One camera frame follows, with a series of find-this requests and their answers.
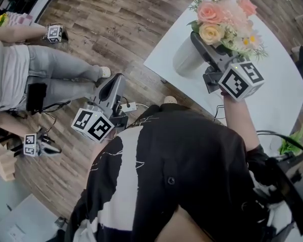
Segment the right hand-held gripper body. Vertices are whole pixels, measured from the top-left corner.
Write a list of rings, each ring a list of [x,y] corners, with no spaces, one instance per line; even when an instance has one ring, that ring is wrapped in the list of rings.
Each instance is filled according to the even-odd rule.
[[[235,101],[241,101],[253,95],[265,83],[259,64],[248,57],[212,58],[208,55],[204,60],[209,66],[203,79],[210,94],[222,88]]]

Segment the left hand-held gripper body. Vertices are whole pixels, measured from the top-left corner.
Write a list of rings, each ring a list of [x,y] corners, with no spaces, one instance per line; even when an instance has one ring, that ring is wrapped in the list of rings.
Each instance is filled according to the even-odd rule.
[[[80,108],[71,124],[71,128],[83,137],[101,142],[115,129],[121,132],[127,127],[128,116],[121,106],[121,96],[102,101],[97,97]]]

